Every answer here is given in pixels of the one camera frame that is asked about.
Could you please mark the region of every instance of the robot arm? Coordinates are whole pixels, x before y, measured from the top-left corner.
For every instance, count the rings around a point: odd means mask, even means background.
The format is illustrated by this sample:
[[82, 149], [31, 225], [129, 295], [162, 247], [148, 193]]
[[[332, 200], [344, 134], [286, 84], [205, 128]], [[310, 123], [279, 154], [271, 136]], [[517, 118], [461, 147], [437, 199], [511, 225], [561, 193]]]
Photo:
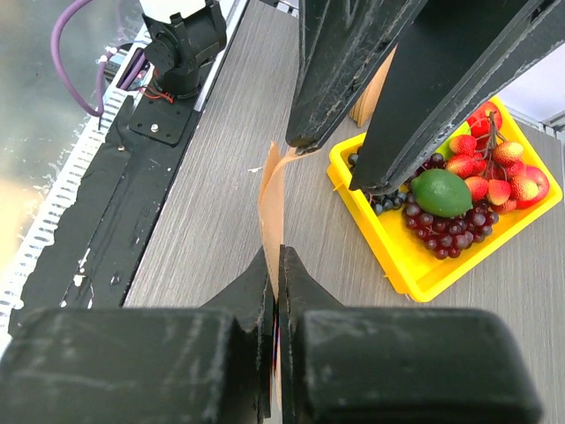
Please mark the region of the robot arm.
[[186, 19], [206, 7], [206, 0], [139, 0], [143, 13], [150, 19], [171, 24], [171, 16], [180, 14]]
[[155, 67], [158, 89], [191, 97], [200, 88], [200, 69], [227, 42], [226, 21], [216, 0], [140, 0], [152, 42], [146, 58]]

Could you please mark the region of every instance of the table surface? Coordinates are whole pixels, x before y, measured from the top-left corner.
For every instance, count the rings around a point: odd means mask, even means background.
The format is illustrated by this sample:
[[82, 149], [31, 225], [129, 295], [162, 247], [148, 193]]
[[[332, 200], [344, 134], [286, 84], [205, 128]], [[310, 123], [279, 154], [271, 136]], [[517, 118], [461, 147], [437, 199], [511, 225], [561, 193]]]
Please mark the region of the table surface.
[[[260, 247], [257, 196], [268, 145], [283, 146], [298, 69], [298, 21], [251, 1], [126, 300], [197, 307]], [[342, 303], [414, 307], [383, 275], [326, 176], [329, 149], [361, 133], [346, 118], [324, 149], [287, 170], [285, 243]], [[562, 182], [558, 140], [524, 133]], [[565, 225], [559, 204], [426, 307], [479, 307], [512, 329], [545, 403], [565, 417]]]

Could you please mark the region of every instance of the glass surface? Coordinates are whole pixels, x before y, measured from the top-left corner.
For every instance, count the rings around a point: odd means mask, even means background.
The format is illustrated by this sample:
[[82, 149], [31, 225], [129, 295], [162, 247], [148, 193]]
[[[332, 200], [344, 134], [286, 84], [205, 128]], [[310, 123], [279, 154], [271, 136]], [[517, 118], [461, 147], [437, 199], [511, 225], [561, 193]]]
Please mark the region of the glass surface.
[[[3, 0], [0, 13], [0, 280], [87, 121], [66, 92], [49, 52], [51, 30], [71, 0]], [[133, 40], [135, 0], [96, 0], [63, 32], [61, 51], [75, 87], [91, 104], [105, 46]]]

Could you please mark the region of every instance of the grape stem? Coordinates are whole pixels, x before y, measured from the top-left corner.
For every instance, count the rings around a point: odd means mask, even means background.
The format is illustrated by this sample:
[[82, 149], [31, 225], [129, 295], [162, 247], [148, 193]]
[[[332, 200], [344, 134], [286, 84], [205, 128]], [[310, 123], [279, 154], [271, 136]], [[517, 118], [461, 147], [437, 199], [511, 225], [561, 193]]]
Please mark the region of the grape stem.
[[490, 121], [490, 133], [488, 134], [488, 142], [486, 143], [486, 147], [485, 147], [484, 150], [479, 150], [479, 153], [483, 153], [483, 156], [482, 156], [483, 160], [486, 160], [488, 158], [488, 162], [486, 163], [485, 170], [480, 174], [480, 176], [485, 178], [489, 175], [489, 171], [491, 171], [490, 177], [494, 178], [494, 168], [498, 167], [499, 169], [502, 170], [502, 173], [504, 175], [504, 180], [508, 181], [508, 174], [507, 174], [506, 170], [504, 169], [504, 167], [502, 165], [500, 165], [499, 163], [497, 163], [493, 159], [493, 155], [492, 155], [492, 151], [495, 150], [496, 147], [498, 146], [498, 142], [497, 142], [496, 139], [499, 138], [503, 142], [507, 141], [507, 140], [501, 134], [498, 127], [496, 126], [496, 123], [494, 122], [494, 112], [491, 112], [488, 115], [488, 119]]

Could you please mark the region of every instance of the white pegboard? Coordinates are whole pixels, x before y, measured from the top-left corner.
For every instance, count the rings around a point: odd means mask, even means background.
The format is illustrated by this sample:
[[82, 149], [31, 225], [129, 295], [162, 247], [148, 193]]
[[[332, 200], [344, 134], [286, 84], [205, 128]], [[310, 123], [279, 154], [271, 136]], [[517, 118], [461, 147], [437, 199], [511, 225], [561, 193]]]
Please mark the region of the white pegboard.
[[[126, 64], [129, 64], [132, 60], [135, 50], [143, 48], [146, 43], [151, 41], [145, 28], [139, 31], [136, 40], [139, 42], [133, 44], [114, 81], [120, 80], [127, 67]], [[146, 80], [151, 78], [151, 74], [151, 72], [147, 73]], [[129, 95], [135, 96], [136, 102], [142, 96], [141, 93], [129, 94], [120, 90], [116, 87], [116, 82], [110, 85], [104, 95], [105, 107], [102, 119], [99, 121], [99, 118], [91, 117], [87, 121], [85, 129], [79, 136], [79, 140], [59, 173], [55, 184], [41, 204], [34, 223], [19, 247], [14, 261], [4, 273], [4, 278], [0, 282], [0, 357], [11, 340], [8, 334], [11, 311], [23, 307], [21, 293], [24, 284], [34, 271], [43, 248], [55, 242], [54, 234], [61, 215], [77, 200], [80, 180], [104, 142], [106, 133], [117, 112]]]

